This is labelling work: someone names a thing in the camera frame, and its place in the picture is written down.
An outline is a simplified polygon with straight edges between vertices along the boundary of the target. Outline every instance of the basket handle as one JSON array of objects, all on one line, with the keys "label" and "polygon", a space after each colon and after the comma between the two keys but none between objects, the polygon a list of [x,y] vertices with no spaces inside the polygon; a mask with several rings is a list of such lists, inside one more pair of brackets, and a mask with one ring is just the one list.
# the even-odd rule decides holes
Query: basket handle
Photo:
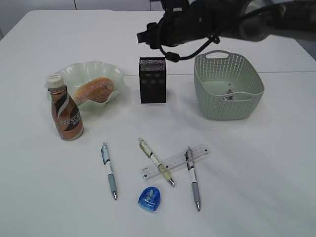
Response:
[{"label": "basket handle", "polygon": [[248,93],[248,92],[233,92],[233,93],[230,93],[230,94],[225,94],[225,95],[219,95],[218,97],[220,98],[226,98],[226,97],[229,97],[229,96],[247,96],[249,97],[248,99],[244,99],[244,100],[226,100],[226,102],[246,102],[246,101],[252,101],[254,99],[256,99],[257,97],[261,96],[261,93],[260,94],[251,94],[251,93]]},{"label": "basket handle", "polygon": [[207,58],[207,57],[206,57],[208,54],[211,54],[211,53],[224,53],[224,54],[227,54],[228,57],[230,57],[230,56],[233,55],[232,53],[230,53],[230,52],[228,52],[228,51],[224,51],[224,50],[219,50],[219,49],[218,49],[218,50],[213,50],[213,51],[210,51],[210,52],[201,54],[201,56],[205,57],[206,59],[211,59],[211,58]]}]

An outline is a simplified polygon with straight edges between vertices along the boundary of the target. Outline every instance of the pen grip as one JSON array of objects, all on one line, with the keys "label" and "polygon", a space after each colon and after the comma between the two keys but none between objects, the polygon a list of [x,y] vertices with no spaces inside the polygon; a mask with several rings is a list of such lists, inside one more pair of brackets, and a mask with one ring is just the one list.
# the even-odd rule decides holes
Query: pen grip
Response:
[{"label": "pen grip", "polygon": [[193,182],[192,183],[192,190],[193,190],[193,195],[194,195],[194,201],[201,202],[201,198],[199,196],[199,190],[198,190],[198,183]]},{"label": "pen grip", "polygon": [[160,171],[160,173],[163,175],[163,177],[165,178],[165,180],[169,180],[171,179],[171,175],[170,173],[166,170],[166,168],[161,164],[158,166],[158,170]]},{"label": "pen grip", "polygon": [[109,179],[109,184],[110,184],[111,192],[116,191],[116,190],[117,190],[117,185],[116,185],[116,183],[115,183],[114,174],[109,174],[109,175],[108,175],[108,179]]}]

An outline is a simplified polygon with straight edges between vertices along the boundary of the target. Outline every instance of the nescafe bottle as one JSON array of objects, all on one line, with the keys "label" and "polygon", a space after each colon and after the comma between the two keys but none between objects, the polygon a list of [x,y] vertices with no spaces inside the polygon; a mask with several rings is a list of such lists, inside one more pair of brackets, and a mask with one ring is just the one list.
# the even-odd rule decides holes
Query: nescafe bottle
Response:
[{"label": "nescafe bottle", "polygon": [[83,133],[83,123],[78,106],[67,92],[63,78],[53,74],[46,79],[51,95],[51,115],[63,140],[74,140]]}]

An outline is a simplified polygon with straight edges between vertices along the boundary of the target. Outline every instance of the blue pencil sharpener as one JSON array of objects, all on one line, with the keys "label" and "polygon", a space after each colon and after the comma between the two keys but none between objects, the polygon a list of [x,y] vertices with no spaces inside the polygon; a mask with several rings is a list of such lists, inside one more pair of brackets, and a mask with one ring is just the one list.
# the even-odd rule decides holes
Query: blue pencil sharpener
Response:
[{"label": "blue pencil sharpener", "polygon": [[138,199],[138,204],[147,211],[156,211],[160,203],[160,192],[158,188],[146,188]]}]

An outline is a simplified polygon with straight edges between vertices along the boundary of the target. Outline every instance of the pen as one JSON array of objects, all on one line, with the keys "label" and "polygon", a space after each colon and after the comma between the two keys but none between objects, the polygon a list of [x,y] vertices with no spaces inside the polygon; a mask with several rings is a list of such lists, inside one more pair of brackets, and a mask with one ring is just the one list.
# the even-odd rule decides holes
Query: pen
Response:
[{"label": "pen", "polygon": [[163,175],[165,180],[173,187],[176,186],[174,183],[170,173],[167,171],[166,167],[160,162],[160,160],[157,158],[157,156],[150,150],[144,139],[138,138],[139,141],[139,147],[143,150],[143,152],[146,154],[148,158],[152,160],[152,162],[157,166],[160,173]]},{"label": "pen", "polygon": [[196,175],[196,170],[194,168],[194,161],[193,161],[193,153],[190,147],[188,147],[188,151],[186,152],[186,160],[192,161],[187,163],[188,170],[190,171],[191,174],[191,182],[192,182],[192,191],[193,191],[193,196],[194,196],[194,202],[197,205],[197,210],[201,210],[201,198],[199,196],[199,190],[198,190],[198,181],[197,181],[197,175]]},{"label": "pen", "polygon": [[109,179],[111,192],[114,199],[116,200],[118,199],[117,185],[115,183],[115,177],[114,177],[114,172],[113,172],[112,164],[110,160],[109,149],[106,143],[103,143],[103,146],[101,148],[101,155],[102,155],[103,163],[108,173],[108,179]]}]

